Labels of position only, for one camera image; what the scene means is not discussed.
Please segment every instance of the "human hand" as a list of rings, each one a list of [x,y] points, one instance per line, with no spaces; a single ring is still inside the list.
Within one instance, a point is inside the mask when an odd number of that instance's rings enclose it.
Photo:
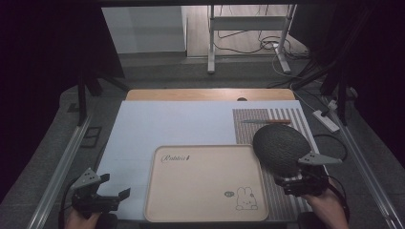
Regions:
[[[302,195],[312,207],[315,215],[321,219],[330,229],[348,229],[345,212],[336,194],[327,189],[320,196]]]
[[[81,216],[75,208],[72,208],[66,220],[65,229],[95,229],[100,215],[101,213],[92,213],[92,215],[86,219]]]

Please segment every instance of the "beige tray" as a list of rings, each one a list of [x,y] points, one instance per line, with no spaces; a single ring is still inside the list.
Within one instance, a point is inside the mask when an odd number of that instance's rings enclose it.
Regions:
[[[144,214],[152,222],[266,219],[262,171],[252,147],[159,147]]]

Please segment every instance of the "metal stand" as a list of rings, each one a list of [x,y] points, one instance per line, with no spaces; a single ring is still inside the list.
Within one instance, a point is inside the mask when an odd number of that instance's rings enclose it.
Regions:
[[[286,21],[284,23],[283,31],[280,36],[280,41],[278,44],[273,45],[274,50],[276,51],[277,57],[279,59],[281,68],[283,69],[283,73],[286,73],[286,74],[290,74],[291,69],[289,68],[289,65],[286,61],[286,56],[283,52],[283,48],[284,48],[284,43],[286,41],[286,37],[288,34],[289,26],[291,25],[292,15],[294,14],[294,11],[295,11],[295,5],[292,5],[291,9],[289,9],[287,16],[286,16]]]
[[[211,5],[209,18],[208,73],[215,72],[214,31],[282,31],[279,48],[275,51],[284,73],[291,73],[286,61],[283,47],[291,24],[295,5],[292,5],[287,16],[214,16],[214,5]]]

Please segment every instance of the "wooden board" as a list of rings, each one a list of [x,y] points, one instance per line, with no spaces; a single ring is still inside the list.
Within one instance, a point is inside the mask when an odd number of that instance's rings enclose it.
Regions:
[[[158,101],[295,100],[289,89],[154,89],[131,90],[126,100]]]

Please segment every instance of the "white wall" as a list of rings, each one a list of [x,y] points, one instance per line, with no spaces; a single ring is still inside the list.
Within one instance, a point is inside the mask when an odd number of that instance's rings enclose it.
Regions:
[[[185,51],[180,6],[102,11],[118,53]]]

